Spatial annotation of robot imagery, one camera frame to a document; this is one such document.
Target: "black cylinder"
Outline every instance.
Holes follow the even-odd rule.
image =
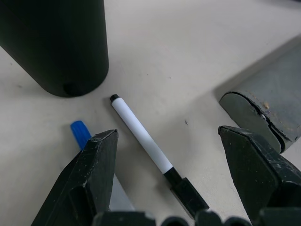
[[[0,45],[47,92],[84,95],[109,69],[103,0],[0,0]]]

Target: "gray object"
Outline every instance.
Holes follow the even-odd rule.
[[[279,153],[301,135],[301,44],[227,92],[221,106],[238,126]]]

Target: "white table surface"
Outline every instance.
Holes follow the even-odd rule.
[[[45,92],[0,49],[0,225],[30,225],[79,151],[69,129],[119,130],[116,175],[137,210],[188,219],[165,179],[114,112],[117,93],[182,176],[223,219],[247,218],[230,177],[219,125],[223,84],[250,74],[301,33],[292,0],[105,0],[110,70],[78,98]],[[301,169],[298,141],[285,154]]]

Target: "blue cap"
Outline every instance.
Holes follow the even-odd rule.
[[[72,133],[79,144],[80,150],[83,150],[86,146],[86,143],[91,138],[91,134],[88,128],[82,121],[75,121],[70,125]]]

